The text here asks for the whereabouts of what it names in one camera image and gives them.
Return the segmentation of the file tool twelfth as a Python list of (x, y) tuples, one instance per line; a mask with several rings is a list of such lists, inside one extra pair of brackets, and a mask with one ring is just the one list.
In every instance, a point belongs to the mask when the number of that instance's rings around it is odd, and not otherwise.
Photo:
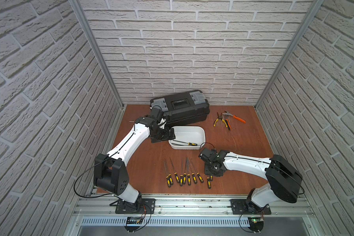
[(173, 140), (172, 145), (175, 145), (175, 146), (193, 146), (193, 147), (196, 147), (198, 144), (197, 144), (197, 143), (191, 143), (191, 142), (184, 142), (184, 141)]

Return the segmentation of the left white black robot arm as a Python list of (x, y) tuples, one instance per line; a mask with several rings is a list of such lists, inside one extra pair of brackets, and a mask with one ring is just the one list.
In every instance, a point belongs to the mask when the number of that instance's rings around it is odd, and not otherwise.
[(93, 184), (110, 193), (120, 200), (138, 204), (141, 193), (129, 183), (127, 164), (140, 144), (147, 138), (152, 143), (175, 139), (172, 128), (165, 128), (162, 120), (164, 112), (158, 105), (150, 112), (139, 117), (130, 132), (119, 144), (107, 154), (98, 154), (94, 159)]

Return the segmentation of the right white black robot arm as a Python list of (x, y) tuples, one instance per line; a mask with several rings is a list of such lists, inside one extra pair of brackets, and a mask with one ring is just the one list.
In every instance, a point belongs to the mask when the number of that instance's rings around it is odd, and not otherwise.
[(296, 203), (303, 189), (300, 172), (280, 155), (260, 158), (204, 148), (198, 157), (205, 163), (206, 175), (221, 177), (226, 171), (240, 171), (267, 180), (267, 184), (252, 189), (248, 194), (244, 206), (248, 212), (261, 212), (268, 204), (278, 200)]

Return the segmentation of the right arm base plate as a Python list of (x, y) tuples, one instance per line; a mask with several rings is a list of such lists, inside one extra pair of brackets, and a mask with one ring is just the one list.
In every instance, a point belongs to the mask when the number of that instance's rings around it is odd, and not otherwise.
[(259, 207), (246, 199), (231, 199), (231, 209), (234, 215), (255, 214), (255, 215), (271, 215), (269, 205)]

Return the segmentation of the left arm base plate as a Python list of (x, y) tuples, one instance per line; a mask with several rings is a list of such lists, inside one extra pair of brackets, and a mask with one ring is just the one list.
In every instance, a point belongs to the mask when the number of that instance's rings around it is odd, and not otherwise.
[(117, 201), (116, 214), (154, 214), (155, 209), (154, 198), (145, 198), (137, 201), (136, 203), (129, 203), (123, 200)]

